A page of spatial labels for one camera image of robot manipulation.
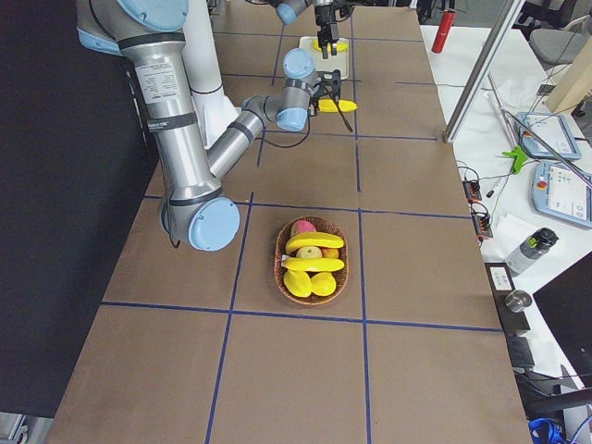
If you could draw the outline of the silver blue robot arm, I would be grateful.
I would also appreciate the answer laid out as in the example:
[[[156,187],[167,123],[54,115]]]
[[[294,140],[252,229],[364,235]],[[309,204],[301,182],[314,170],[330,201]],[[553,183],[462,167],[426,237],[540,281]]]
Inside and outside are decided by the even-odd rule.
[[[272,6],[284,25],[293,23],[307,8],[314,8],[314,20],[317,26],[317,44],[322,57],[328,59],[338,53],[339,27],[337,11],[339,1],[333,0],[280,0],[261,1],[262,5]]]
[[[223,91],[205,1],[79,1],[76,9],[80,43],[124,56],[135,69],[163,169],[163,230],[173,245],[223,249],[240,212],[221,179],[268,124],[304,128],[319,81],[314,60],[288,51],[281,92],[235,108]]]

